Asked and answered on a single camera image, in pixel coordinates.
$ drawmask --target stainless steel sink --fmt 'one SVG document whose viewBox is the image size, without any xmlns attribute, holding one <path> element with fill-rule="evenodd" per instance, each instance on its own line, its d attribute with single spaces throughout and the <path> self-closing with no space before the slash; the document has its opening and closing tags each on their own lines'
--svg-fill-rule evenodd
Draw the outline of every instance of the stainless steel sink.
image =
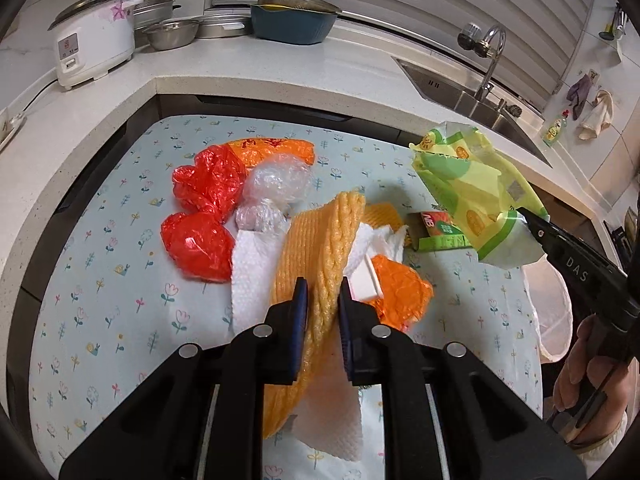
<svg viewBox="0 0 640 480">
<path fill-rule="evenodd" d="M 450 108 L 486 126 L 549 165 L 542 152 L 512 117 L 497 110 L 491 104 L 477 101 L 473 90 L 402 59 L 396 59 L 396 63 L 424 99 Z"/>
</svg>

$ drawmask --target light blue tablecloth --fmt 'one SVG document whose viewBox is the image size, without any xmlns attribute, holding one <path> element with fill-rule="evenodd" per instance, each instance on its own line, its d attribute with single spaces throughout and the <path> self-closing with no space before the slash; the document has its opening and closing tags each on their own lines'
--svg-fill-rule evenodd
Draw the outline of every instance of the light blue tablecloth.
<svg viewBox="0 0 640 480">
<path fill-rule="evenodd" d="M 391 202 L 404 216 L 435 202 L 412 170 L 409 149 L 299 124 L 177 116 L 154 124 L 91 200 L 60 256 L 34 335 L 30 410 L 38 453 L 57 477 L 66 458 L 182 343 L 204 348 L 233 336 L 230 285 L 188 280 L 167 257 L 162 220 L 179 209 L 173 168 L 210 144 L 289 137 L 316 146 L 313 187 L 298 210 L 339 191 Z M 228 225 L 235 232 L 233 221 Z M 478 263 L 473 250 L 405 252 L 434 286 L 429 311 L 412 328 L 420 343 L 466 344 L 538 414 L 542 386 L 530 301 L 518 269 Z M 283 431 L 265 441 L 264 477 L 382 479 L 380 389 L 362 392 L 363 460 L 349 463 Z"/>
</svg>

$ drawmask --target human hand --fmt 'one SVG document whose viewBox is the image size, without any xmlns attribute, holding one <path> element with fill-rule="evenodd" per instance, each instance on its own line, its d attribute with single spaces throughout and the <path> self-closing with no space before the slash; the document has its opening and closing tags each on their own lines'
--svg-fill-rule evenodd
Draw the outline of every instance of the human hand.
<svg viewBox="0 0 640 480">
<path fill-rule="evenodd" d="M 618 364 L 616 360 L 604 356 L 596 356 L 587 362 L 587 339 L 591 335 L 593 321 L 592 315 L 580 323 L 577 331 L 578 341 L 571 348 L 569 357 L 556 379 L 553 398 L 554 406 L 560 412 L 575 406 L 580 394 L 580 382 L 585 374 L 590 383 L 598 388 L 610 370 Z M 603 388 L 607 400 L 572 444 L 586 446 L 613 433 L 622 420 L 630 388 L 628 367 L 619 366 Z"/>
</svg>

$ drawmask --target orange wrapper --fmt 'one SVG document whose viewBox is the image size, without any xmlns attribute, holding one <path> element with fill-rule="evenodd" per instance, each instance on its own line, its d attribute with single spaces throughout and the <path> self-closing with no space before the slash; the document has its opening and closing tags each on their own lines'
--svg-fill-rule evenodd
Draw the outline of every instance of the orange wrapper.
<svg viewBox="0 0 640 480">
<path fill-rule="evenodd" d="M 256 138 L 231 140 L 226 145 L 248 168 L 254 168 L 277 153 L 298 156 L 310 166 L 316 161 L 313 143 L 308 140 Z"/>
<path fill-rule="evenodd" d="M 374 256 L 371 262 L 384 297 L 367 303 L 376 309 L 380 323 L 404 331 L 424 316 L 433 297 L 433 287 L 411 267 L 382 254 Z"/>
</svg>

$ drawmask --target silver screw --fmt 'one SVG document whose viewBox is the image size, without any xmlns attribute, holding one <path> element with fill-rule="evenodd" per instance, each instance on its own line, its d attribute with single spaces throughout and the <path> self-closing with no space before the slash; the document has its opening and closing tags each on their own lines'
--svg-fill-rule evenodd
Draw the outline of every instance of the silver screw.
<svg viewBox="0 0 640 480">
<path fill-rule="evenodd" d="M 391 335 L 391 329 L 387 325 L 376 325 L 371 329 L 371 333 L 375 337 L 384 339 L 385 337 L 389 337 Z"/>
<path fill-rule="evenodd" d="M 273 333 L 273 328 L 269 325 L 258 325 L 254 328 L 254 335 L 256 337 L 269 337 Z"/>
<path fill-rule="evenodd" d="M 447 345 L 447 354 L 453 357 L 462 357 L 466 354 L 466 347 L 462 343 L 449 343 Z"/>
<path fill-rule="evenodd" d="M 178 355 L 185 359 L 190 359 L 194 357 L 198 353 L 198 347 L 196 345 L 192 345 L 191 343 L 187 345 L 182 345 L 178 350 Z"/>
</svg>

